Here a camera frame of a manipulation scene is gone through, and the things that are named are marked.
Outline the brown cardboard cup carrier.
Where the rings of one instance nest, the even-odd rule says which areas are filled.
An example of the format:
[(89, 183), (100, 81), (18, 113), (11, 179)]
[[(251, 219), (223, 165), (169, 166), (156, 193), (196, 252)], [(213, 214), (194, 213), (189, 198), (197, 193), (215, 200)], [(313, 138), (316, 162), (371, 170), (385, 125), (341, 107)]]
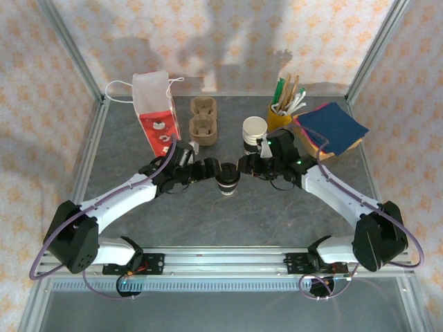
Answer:
[(191, 99), (189, 132), (191, 140), (200, 146), (211, 146), (218, 139), (217, 131), (217, 102), (208, 96)]

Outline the stack of paper cups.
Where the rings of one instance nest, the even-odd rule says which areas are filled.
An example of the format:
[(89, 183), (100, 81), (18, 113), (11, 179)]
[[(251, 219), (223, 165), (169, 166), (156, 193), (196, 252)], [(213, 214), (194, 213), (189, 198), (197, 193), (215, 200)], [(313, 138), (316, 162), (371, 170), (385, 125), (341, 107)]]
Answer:
[(260, 140), (267, 133), (267, 129), (267, 122), (261, 117), (251, 116), (243, 121), (242, 137), (246, 154), (259, 152)]

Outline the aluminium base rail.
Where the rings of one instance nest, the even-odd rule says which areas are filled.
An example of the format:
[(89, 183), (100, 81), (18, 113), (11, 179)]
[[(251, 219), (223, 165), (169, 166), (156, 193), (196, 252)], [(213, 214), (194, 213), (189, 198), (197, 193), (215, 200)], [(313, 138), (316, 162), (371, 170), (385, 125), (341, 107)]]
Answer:
[[(283, 262), (290, 252), (307, 252), (306, 248), (280, 246), (266, 247), (159, 247), (144, 248), (148, 253), (165, 255), (163, 276), (190, 278), (246, 278), (246, 277), (294, 277), (288, 276)], [(47, 273), (60, 262), (50, 253), (45, 253), (38, 267), (37, 275)], [(385, 265), (376, 273), (363, 267), (356, 271), (356, 277), (401, 277), (412, 275), (412, 270)]]

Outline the yellow holder cup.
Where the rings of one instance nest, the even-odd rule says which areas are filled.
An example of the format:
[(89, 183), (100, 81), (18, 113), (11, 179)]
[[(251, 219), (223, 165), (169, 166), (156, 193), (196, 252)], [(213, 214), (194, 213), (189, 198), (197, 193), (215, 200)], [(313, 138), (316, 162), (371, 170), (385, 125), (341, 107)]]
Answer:
[(275, 114), (274, 112), (272, 112), (272, 110), (270, 110), (270, 105), (269, 105), (269, 110), (268, 110), (268, 115), (267, 115), (267, 120), (266, 120), (268, 132), (274, 131), (275, 129), (280, 128), (280, 127), (287, 126), (292, 122), (293, 117), (291, 115), (284, 116), (283, 115), (284, 111), (281, 111), (281, 110), (280, 110), (279, 114)]

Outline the green plastic stirrer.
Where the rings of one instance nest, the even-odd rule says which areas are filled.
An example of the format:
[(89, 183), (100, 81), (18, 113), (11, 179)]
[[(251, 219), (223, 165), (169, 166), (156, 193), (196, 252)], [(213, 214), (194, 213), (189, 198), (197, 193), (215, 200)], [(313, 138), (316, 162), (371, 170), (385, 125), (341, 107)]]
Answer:
[(279, 102), (285, 82), (286, 82), (286, 80), (284, 78), (282, 78), (282, 77), (279, 78), (279, 80), (276, 84), (272, 104), (277, 104)]

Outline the red white paper bag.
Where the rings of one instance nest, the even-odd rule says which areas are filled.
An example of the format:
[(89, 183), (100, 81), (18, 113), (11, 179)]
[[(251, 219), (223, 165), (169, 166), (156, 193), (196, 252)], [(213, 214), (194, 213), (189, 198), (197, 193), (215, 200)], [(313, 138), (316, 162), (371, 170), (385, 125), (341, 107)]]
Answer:
[[(171, 87), (173, 83), (182, 81), (183, 77), (171, 78), (167, 71), (154, 71), (135, 73), (130, 83), (114, 80), (105, 87), (105, 95), (111, 101), (133, 105), (155, 156), (166, 155), (172, 137), (178, 140), (181, 138)], [(108, 94), (109, 87), (116, 83), (131, 87), (131, 101), (116, 99)]]

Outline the magenta napkin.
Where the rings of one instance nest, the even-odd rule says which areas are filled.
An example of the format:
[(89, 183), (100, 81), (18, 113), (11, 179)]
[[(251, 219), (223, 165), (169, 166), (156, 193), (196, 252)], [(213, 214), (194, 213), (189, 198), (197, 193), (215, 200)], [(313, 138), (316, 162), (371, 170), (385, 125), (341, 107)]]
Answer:
[[(314, 111), (318, 111), (318, 110), (320, 110), (320, 109), (322, 109), (323, 107), (326, 107), (327, 105), (328, 105), (329, 103), (328, 102), (326, 102), (326, 103), (323, 103), (322, 105), (320, 105), (319, 107), (317, 107), (316, 109), (314, 109)], [(295, 115), (294, 117), (293, 117), (293, 121), (297, 124), (297, 125), (300, 125), (300, 123), (299, 123), (299, 121), (298, 121), (298, 117), (299, 116), (301, 116), (301, 115), (304, 115), (305, 114), (305, 112), (304, 113), (300, 113), (300, 114), (298, 114), (298, 115)], [(305, 140), (308, 142), (308, 144), (312, 147), (312, 149), (314, 150), (314, 151), (316, 151), (317, 149), (318, 149), (318, 145), (310, 138), (310, 136), (309, 136), (309, 134), (308, 134), (308, 132), (305, 130), (305, 129), (302, 129), (302, 128), (299, 128), (298, 127), (298, 130), (301, 132), (301, 134), (305, 137)]]

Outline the wooden stir stick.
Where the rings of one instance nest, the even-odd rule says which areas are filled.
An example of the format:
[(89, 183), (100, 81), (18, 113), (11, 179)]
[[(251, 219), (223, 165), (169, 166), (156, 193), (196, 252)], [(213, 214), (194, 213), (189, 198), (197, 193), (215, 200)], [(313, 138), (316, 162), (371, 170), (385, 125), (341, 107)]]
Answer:
[(297, 90), (297, 88), (298, 88), (299, 80), (300, 80), (300, 76), (297, 75), (297, 76), (295, 77), (295, 80), (294, 80), (294, 83), (293, 83), (293, 87), (292, 87), (291, 93), (290, 93), (290, 95), (289, 95), (288, 103), (292, 102), (293, 99), (295, 98), (296, 90)]
[(282, 108), (287, 103), (287, 98), (288, 98), (288, 96), (290, 94), (291, 79), (292, 79), (292, 74), (288, 73), (286, 78), (285, 78), (285, 83), (284, 83), (283, 92), (282, 92), (282, 100), (281, 100), (281, 103), (280, 103), (280, 106)]

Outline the stack of coloured napkins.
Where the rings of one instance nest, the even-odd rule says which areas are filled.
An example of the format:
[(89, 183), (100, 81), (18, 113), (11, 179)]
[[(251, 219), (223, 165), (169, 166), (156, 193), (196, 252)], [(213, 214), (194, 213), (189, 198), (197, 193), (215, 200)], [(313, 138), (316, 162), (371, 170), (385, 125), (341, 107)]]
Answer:
[(344, 153), (350, 145), (369, 132), (368, 128), (358, 123), (336, 102), (330, 102), (318, 111), (307, 112), (299, 116), (298, 121), (300, 126), (316, 132), (314, 134), (306, 130), (318, 145), (321, 146), (327, 139), (329, 143), (325, 146), (326, 152), (334, 152), (336, 155)]

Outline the aluminium frame post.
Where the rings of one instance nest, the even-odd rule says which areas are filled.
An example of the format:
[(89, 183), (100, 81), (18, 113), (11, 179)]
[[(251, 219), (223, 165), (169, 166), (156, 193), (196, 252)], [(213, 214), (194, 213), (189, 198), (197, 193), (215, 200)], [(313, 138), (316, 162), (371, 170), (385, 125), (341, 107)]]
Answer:
[(363, 85), (368, 80), (391, 37), (396, 31), (398, 25), (401, 23), (410, 2), (411, 0), (393, 1), (388, 14), (386, 15), (386, 18), (379, 29), (379, 32), (376, 34), (374, 41), (372, 42), (362, 64), (356, 72), (347, 93), (345, 94), (345, 100), (348, 105), (351, 105), (358, 98), (358, 95), (363, 89)]
[(65, 50), (72, 59), (74, 66), (78, 69), (80, 76), (86, 84), (89, 92), (92, 94), (93, 99), (101, 104), (103, 102), (103, 93), (101, 92), (96, 80), (94, 79), (92, 72), (89, 70), (86, 61), (84, 60), (73, 36), (69, 32), (61, 14), (57, 10), (53, 0), (37, 0), (40, 8), (49, 21), (49, 24), (53, 27), (58, 39), (62, 42)]

